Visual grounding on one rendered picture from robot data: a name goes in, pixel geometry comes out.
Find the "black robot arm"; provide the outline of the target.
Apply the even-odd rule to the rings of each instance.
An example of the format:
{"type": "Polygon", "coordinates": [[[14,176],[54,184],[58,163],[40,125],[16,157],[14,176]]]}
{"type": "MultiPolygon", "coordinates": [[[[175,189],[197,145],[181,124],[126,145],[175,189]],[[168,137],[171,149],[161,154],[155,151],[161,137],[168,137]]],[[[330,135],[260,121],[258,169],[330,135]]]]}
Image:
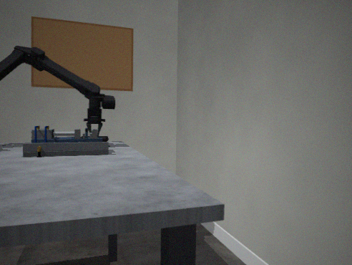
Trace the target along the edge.
{"type": "Polygon", "coordinates": [[[14,51],[0,62],[0,81],[22,63],[30,64],[39,71],[45,70],[82,93],[89,99],[89,107],[93,107],[87,108],[87,119],[91,121],[102,119],[101,107],[103,109],[115,109],[115,98],[113,96],[100,94],[100,87],[98,85],[78,77],[53,62],[38,47],[15,46],[14,51]]]}

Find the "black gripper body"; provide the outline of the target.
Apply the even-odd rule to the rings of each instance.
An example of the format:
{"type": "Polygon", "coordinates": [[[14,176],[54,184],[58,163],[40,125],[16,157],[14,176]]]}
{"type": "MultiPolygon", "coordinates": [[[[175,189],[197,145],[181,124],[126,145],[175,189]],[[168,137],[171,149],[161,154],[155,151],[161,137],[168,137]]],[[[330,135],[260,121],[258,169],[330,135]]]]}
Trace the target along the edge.
{"type": "Polygon", "coordinates": [[[87,121],[87,124],[102,124],[102,122],[105,122],[105,119],[98,119],[97,121],[91,121],[90,119],[84,119],[84,121],[87,121]]]}

